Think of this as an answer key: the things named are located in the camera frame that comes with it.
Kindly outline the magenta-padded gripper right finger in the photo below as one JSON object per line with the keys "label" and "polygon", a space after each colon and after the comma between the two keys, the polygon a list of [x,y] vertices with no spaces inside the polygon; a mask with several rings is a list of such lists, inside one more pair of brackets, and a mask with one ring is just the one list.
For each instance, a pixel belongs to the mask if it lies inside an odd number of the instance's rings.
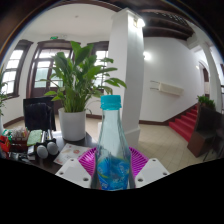
{"label": "magenta-padded gripper right finger", "polygon": [[132,173],[136,188],[141,188],[169,175],[167,169],[157,158],[149,159],[132,147],[130,147],[130,151]]}

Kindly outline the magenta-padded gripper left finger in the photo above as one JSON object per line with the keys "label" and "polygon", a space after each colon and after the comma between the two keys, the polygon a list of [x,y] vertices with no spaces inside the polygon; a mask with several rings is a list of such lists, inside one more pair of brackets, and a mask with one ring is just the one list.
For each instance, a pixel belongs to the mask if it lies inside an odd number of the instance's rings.
{"label": "magenta-padded gripper left finger", "polygon": [[56,176],[90,188],[95,169],[95,148],[65,146],[54,162],[61,166]]}

